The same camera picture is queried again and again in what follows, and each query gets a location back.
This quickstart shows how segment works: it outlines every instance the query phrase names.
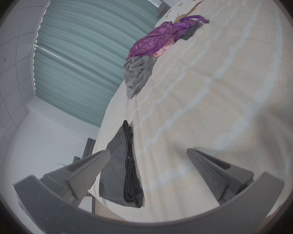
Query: bed sheet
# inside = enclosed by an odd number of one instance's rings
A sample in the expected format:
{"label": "bed sheet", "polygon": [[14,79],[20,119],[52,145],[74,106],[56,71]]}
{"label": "bed sheet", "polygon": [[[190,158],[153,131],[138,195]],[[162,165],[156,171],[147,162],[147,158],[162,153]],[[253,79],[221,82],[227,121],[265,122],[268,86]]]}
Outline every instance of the bed sheet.
{"label": "bed sheet", "polygon": [[99,197],[128,221],[194,216],[219,204],[186,155],[197,148],[293,188],[293,28],[273,0],[204,0],[191,14],[210,19],[189,40],[158,58],[133,99],[124,82],[112,98],[94,152],[104,150],[123,120],[134,129],[142,208]]}

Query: mattress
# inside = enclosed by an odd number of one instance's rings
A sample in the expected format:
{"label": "mattress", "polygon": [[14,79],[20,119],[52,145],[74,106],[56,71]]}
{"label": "mattress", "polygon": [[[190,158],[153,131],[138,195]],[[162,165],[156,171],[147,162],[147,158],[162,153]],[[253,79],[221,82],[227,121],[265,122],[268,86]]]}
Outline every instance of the mattress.
{"label": "mattress", "polygon": [[124,82],[112,98],[94,152],[104,150],[124,120],[144,203],[123,207],[90,189],[128,221],[161,222],[219,206],[186,155],[195,148],[285,181],[271,210],[293,189],[293,28],[273,0],[203,0],[193,15],[210,19],[189,40],[158,58],[138,95]]}

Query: curtain fold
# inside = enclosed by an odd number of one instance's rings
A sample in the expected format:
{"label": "curtain fold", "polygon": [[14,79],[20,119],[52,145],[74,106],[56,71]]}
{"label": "curtain fold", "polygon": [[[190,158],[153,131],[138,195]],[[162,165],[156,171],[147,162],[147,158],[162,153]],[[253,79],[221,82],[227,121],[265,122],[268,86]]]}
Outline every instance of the curtain fold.
{"label": "curtain fold", "polygon": [[51,0],[34,51],[35,94],[100,127],[129,49],[154,29],[147,0]]}

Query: purple garment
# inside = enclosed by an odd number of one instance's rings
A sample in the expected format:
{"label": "purple garment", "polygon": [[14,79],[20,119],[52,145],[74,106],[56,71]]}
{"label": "purple garment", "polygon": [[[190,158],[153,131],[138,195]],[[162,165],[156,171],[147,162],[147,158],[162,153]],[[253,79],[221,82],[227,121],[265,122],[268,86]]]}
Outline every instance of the purple garment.
{"label": "purple garment", "polygon": [[159,51],[168,42],[169,39],[178,41],[179,38],[193,25],[202,21],[203,23],[209,23],[209,20],[204,19],[202,16],[194,15],[188,16],[180,20],[181,22],[172,23],[165,21],[159,27],[148,33],[147,36],[137,41],[129,50],[128,58],[135,56],[150,56]]}

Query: folded dark gray garment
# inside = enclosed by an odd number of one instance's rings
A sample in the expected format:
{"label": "folded dark gray garment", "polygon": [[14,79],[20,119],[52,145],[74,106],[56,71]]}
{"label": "folded dark gray garment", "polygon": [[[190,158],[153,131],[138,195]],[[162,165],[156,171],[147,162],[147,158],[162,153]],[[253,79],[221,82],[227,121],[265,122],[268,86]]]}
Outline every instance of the folded dark gray garment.
{"label": "folded dark gray garment", "polygon": [[140,208],[143,190],[133,158],[133,130],[125,120],[107,144],[111,159],[101,171],[99,196],[122,206]]}
{"label": "folded dark gray garment", "polygon": [[191,36],[194,35],[195,31],[198,28],[202,27],[202,23],[201,22],[197,22],[195,25],[193,25],[190,29],[186,30],[186,32],[184,32],[184,34],[180,37],[183,40],[188,40]]}
{"label": "folded dark gray garment", "polygon": [[156,58],[151,56],[130,57],[123,65],[124,81],[127,86],[126,95],[129,99],[147,83],[152,74]]}

